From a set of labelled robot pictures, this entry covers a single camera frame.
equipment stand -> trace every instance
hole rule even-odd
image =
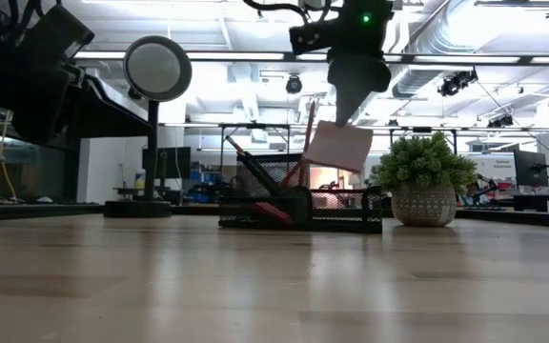
[[[103,216],[112,218],[164,218],[170,217],[171,203],[155,201],[156,163],[158,160],[158,105],[157,101],[150,100],[148,106],[148,122],[152,131],[148,134],[147,166],[145,190],[142,200],[106,201]]]

mesh desk organizer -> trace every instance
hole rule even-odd
[[[299,177],[283,180],[299,163],[297,154],[237,156],[232,188],[220,198],[219,226],[381,233],[381,190],[308,190]]]

round mirror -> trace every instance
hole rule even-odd
[[[132,89],[154,101],[170,101],[183,94],[192,80],[192,63],[174,41],[143,37],[126,51],[124,75]]]

potted plant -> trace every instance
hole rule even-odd
[[[443,132],[431,138],[399,138],[374,169],[392,193],[397,220],[410,226],[445,226],[455,218],[456,193],[476,181],[476,163],[453,154]]]

woven plant pot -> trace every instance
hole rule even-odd
[[[393,191],[393,216],[408,226],[442,227],[455,219],[457,197],[453,186],[422,189],[403,183]]]

